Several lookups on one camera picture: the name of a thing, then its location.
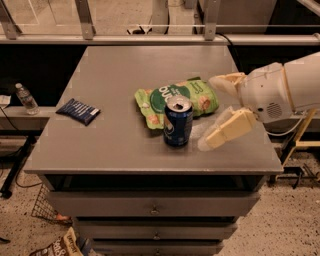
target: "trash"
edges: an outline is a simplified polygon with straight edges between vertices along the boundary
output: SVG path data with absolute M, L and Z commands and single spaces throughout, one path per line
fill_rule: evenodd
M 63 237 L 59 237 L 47 248 L 36 250 L 29 256 L 83 256 L 76 244 L 76 235 L 72 227 Z
M 163 129 L 166 102 L 176 95 L 183 95 L 190 99 L 194 117 L 212 113 L 219 107 L 215 92 L 200 78 L 163 86 L 155 90 L 139 89 L 135 93 L 135 98 L 150 129 Z
M 87 126 L 100 113 L 100 109 L 83 104 L 82 102 L 72 98 L 61 108 L 59 108 L 56 113 L 70 116 L 71 118 Z

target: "blue soda can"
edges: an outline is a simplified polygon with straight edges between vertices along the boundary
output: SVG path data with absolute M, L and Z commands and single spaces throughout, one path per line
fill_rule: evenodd
M 182 95 L 168 99 L 164 109 L 164 141 L 174 147 L 185 145 L 192 130 L 191 101 Z

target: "drawer handle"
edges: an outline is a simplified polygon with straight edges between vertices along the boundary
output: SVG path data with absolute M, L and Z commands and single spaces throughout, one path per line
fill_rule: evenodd
M 154 256 L 160 256 L 160 255 L 161 255 L 160 250 L 157 249 L 157 250 L 156 250 L 156 253 L 154 254 Z
M 160 236 L 158 232 L 154 234 L 153 240 L 157 240 L 157 241 L 160 240 Z
M 158 215 L 160 212 L 159 210 L 157 209 L 157 206 L 153 206 L 152 210 L 150 211 L 150 214 L 151 215 Z

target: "plastic bottle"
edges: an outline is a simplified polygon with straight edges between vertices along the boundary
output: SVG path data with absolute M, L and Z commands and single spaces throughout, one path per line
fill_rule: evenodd
M 16 94 L 21 101 L 22 105 L 25 106 L 29 115 L 35 115 L 39 113 L 39 107 L 29 90 L 22 84 L 16 84 Z

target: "wire basket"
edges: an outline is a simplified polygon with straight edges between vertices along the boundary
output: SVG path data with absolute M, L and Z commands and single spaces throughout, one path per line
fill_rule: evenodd
M 49 189 L 41 185 L 40 191 L 37 195 L 36 202 L 33 206 L 31 216 L 49 222 L 50 224 L 72 225 L 70 219 L 59 219 L 59 213 L 49 204 L 47 200 Z

